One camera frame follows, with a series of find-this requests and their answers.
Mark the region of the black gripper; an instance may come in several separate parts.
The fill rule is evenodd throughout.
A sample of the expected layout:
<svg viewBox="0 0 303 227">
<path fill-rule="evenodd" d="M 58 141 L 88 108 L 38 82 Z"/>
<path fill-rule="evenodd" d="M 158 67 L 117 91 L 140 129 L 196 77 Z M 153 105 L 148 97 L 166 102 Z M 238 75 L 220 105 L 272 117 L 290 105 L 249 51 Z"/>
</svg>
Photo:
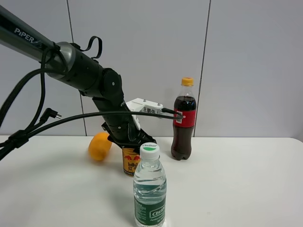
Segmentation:
<svg viewBox="0 0 303 227">
<path fill-rule="evenodd" d="M 93 98 L 92 100 L 100 112 L 130 111 L 124 101 L 114 106 L 104 98 Z M 142 129 L 137 129 L 131 115 L 107 114 L 102 117 L 105 122 L 101 127 L 109 133 L 109 140 L 121 148 L 139 148 L 146 142 L 153 142 L 152 136 Z"/>
</svg>

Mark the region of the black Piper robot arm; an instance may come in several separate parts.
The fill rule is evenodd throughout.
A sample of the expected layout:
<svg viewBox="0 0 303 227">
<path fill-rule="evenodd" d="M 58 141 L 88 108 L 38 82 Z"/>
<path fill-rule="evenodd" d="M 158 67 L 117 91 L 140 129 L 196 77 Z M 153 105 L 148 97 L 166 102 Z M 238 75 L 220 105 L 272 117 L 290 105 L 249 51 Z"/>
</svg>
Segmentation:
<svg viewBox="0 0 303 227">
<path fill-rule="evenodd" d="M 154 142 L 136 125 L 134 113 L 124 100 L 121 76 L 111 68 L 103 68 L 97 57 L 88 57 L 77 44 L 52 42 L 5 8 L 0 9 L 0 43 L 40 63 L 40 68 L 26 74 L 6 98 L 0 109 L 1 119 L 31 78 L 39 75 L 44 80 L 48 75 L 92 98 L 111 142 L 134 149 Z"/>
</svg>

